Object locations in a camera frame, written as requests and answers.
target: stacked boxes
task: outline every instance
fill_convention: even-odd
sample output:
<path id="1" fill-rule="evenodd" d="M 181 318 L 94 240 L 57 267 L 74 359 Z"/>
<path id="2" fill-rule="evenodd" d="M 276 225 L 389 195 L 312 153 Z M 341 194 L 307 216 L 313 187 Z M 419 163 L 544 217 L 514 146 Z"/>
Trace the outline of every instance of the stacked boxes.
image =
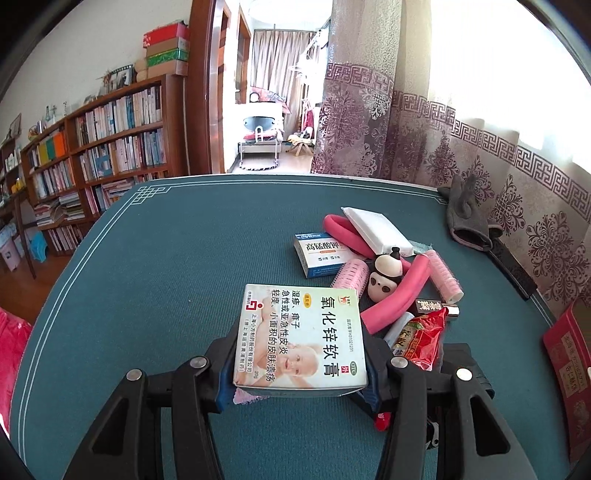
<path id="1" fill-rule="evenodd" d="M 144 34 L 148 78 L 165 74 L 187 74 L 189 28 L 175 22 Z"/>

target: pink hair curler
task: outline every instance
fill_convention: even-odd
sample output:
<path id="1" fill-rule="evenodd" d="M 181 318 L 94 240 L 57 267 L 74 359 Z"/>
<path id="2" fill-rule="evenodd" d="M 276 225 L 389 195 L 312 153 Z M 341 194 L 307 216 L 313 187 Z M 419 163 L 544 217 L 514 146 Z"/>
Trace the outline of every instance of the pink hair curler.
<path id="1" fill-rule="evenodd" d="M 421 293 L 429 279 L 431 268 L 426 255 L 417 255 L 394 293 L 361 313 L 368 332 L 372 335 L 397 320 Z"/>
<path id="2" fill-rule="evenodd" d="M 457 303 L 464 296 L 462 287 L 453 276 L 452 271 L 435 250 L 427 250 L 424 255 L 431 261 L 431 280 L 441 299 L 445 303 Z"/>
<path id="3" fill-rule="evenodd" d="M 332 288 L 354 288 L 360 299 L 368 284 L 369 267 L 363 260 L 352 258 L 340 268 L 336 274 Z"/>
<path id="4" fill-rule="evenodd" d="M 338 240 L 359 255 L 363 255 L 367 258 L 375 258 L 374 251 L 371 250 L 367 242 L 363 240 L 347 217 L 333 214 L 327 215 L 322 221 L 322 227 L 332 238 Z M 400 258 L 400 261 L 402 262 L 402 272 L 406 273 L 411 264 L 403 258 Z"/>

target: table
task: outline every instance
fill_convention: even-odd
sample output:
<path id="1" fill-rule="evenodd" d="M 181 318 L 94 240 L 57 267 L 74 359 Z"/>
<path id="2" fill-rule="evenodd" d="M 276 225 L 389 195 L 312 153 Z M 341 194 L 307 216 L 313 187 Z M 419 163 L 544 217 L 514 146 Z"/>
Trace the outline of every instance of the table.
<path id="1" fill-rule="evenodd" d="M 304 278 L 293 235 L 319 231 L 341 206 L 382 212 L 409 239 L 433 243 L 465 291 L 446 342 L 470 344 L 540 480 L 565 478 L 540 298 L 523 301 L 486 255 L 450 239 L 432 189 L 283 175 L 153 181 L 96 222 L 51 291 L 15 387 L 11 439 L 36 478 L 60 480 L 128 370 L 175 369 L 225 335 L 246 283 L 330 285 L 332 277 Z M 165 473 L 174 478 L 164 417 Z M 384 442 L 347 398 L 269 399 L 210 419 L 228 480 L 373 479 Z M 435 456 L 428 452 L 425 478 L 434 478 Z"/>

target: red snack bag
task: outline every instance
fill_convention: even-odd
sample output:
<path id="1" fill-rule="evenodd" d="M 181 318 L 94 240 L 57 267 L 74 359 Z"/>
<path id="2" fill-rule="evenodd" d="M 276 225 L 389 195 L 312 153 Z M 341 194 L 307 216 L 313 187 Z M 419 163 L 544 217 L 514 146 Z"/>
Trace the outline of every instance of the red snack bag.
<path id="1" fill-rule="evenodd" d="M 447 308 L 413 318 L 400 332 L 392 353 L 402 355 L 423 370 L 431 371 L 439 351 Z"/>

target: doorway to another room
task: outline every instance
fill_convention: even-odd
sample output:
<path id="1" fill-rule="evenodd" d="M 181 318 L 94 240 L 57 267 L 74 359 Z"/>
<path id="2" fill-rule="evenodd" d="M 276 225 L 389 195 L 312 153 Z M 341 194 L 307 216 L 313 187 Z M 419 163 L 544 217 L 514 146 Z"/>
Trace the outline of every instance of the doorway to another room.
<path id="1" fill-rule="evenodd" d="M 225 51 L 226 36 L 230 23 L 230 9 L 224 2 L 222 11 L 222 27 L 220 29 L 220 46 L 217 50 L 217 143 L 223 152 L 223 78 L 226 70 Z M 220 156 L 220 171 L 224 171 L 223 157 Z"/>
<path id="2" fill-rule="evenodd" d="M 273 0 L 241 0 L 238 12 L 237 21 L 230 20 L 224 53 L 226 77 L 236 65 L 232 90 L 228 78 L 218 79 L 224 170 L 307 174 L 322 104 L 332 0 L 289 11 Z M 236 47 L 230 52 L 233 25 Z"/>

